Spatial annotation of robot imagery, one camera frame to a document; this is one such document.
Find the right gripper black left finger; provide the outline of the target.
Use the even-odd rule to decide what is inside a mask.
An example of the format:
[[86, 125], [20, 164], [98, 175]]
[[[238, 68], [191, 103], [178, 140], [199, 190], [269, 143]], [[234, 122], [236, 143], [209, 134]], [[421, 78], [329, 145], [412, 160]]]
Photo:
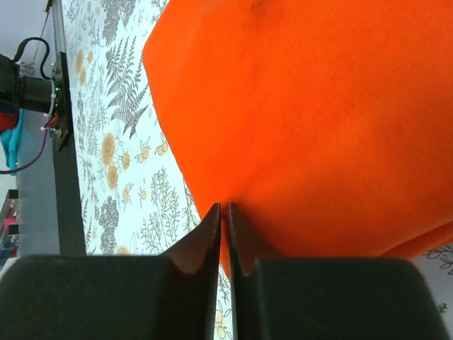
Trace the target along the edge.
[[221, 206], [156, 256], [28, 256], [1, 279], [2, 339], [212, 339]]

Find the orange t shirt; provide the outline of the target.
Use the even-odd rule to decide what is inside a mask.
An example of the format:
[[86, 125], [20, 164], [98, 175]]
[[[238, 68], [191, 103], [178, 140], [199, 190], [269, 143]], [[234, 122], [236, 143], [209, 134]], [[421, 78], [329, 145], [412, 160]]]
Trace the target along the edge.
[[143, 62], [200, 214], [294, 256], [452, 241], [451, 1], [170, 1]]

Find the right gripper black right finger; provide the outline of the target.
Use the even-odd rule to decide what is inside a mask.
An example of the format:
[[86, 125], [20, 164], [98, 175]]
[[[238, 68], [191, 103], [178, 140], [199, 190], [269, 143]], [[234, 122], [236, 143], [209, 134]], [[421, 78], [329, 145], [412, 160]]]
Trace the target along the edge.
[[389, 258], [287, 257], [230, 204], [236, 339], [447, 339], [416, 267]]

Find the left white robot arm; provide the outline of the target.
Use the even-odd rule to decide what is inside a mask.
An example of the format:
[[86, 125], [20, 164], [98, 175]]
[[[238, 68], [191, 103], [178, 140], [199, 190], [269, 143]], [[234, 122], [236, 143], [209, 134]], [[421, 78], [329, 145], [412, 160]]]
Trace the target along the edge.
[[[40, 64], [41, 77], [21, 74], [18, 61], [23, 56], [26, 46], [31, 41], [45, 45], [45, 53]], [[9, 115], [19, 110], [35, 111], [50, 115], [57, 103], [58, 86], [44, 73], [43, 67], [50, 55], [50, 46], [46, 40], [30, 37], [23, 40], [13, 59], [1, 55], [1, 112]]]

